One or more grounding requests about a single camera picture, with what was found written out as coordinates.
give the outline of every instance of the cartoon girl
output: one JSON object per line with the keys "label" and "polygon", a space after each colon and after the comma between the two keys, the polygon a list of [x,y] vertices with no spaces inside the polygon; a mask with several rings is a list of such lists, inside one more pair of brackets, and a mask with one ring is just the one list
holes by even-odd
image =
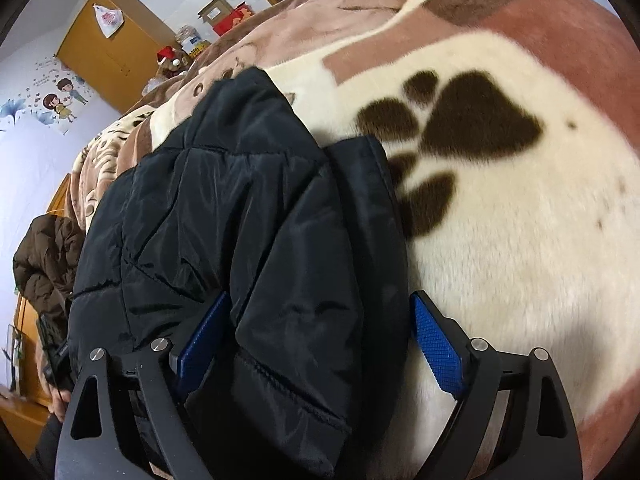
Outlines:
{"label": "cartoon girl", "polygon": [[72,118],[76,118],[75,115],[71,113],[71,110],[67,108],[65,105],[60,102],[60,98],[55,94],[48,94],[42,100],[42,105],[47,110],[54,110],[60,119],[69,119],[69,122],[72,123]]}

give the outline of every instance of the hand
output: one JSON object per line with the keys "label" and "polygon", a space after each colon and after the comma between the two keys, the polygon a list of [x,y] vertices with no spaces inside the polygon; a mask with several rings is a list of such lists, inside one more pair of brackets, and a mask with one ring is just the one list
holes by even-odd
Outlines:
{"label": "hand", "polygon": [[51,386],[49,390],[51,392],[49,413],[55,415],[60,422],[63,422],[65,420],[66,407],[71,401],[71,392],[68,390],[59,391],[53,386]]}

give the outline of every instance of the cartoon couple sticker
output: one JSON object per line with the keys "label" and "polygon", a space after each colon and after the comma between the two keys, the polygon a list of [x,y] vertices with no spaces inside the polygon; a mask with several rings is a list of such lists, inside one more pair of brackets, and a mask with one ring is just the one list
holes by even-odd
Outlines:
{"label": "cartoon couple sticker", "polygon": [[[87,103],[87,100],[80,95],[80,92],[74,89],[74,85],[69,79],[63,78],[58,81],[58,90],[67,92],[73,99],[80,101],[83,105]],[[46,95],[42,100],[42,105],[47,110],[55,111],[60,119],[68,119],[70,123],[76,118],[76,116],[71,113],[71,110],[63,105],[60,98],[55,94]]]}

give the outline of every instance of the brown blanket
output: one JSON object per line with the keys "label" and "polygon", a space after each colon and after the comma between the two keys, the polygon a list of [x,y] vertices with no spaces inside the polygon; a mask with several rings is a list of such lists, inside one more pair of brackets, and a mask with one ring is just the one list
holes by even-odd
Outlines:
{"label": "brown blanket", "polygon": [[[91,143],[79,222],[251,64],[319,144],[383,142],[412,288],[497,349],[550,351],[594,478],[640,410],[640,56],[620,20],[591,0],[286,0]],[[451,409],[412,345],[372,478],[412,476]]]}

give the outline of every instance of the bed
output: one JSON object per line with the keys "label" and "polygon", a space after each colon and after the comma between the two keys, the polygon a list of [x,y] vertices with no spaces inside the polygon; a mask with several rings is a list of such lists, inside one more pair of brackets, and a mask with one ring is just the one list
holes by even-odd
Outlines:
{"label": "bed", "polygon": [[[66,213],[90,229],[110,183],[253,65],[321,146],[383,143],[411,287],[497,349],[550,351],[585,478],[635,470],[640,55],[623,24],[591,0],[284,0],[98,134]],[[371,476],[414,475],[452,407],[411,345]]]}

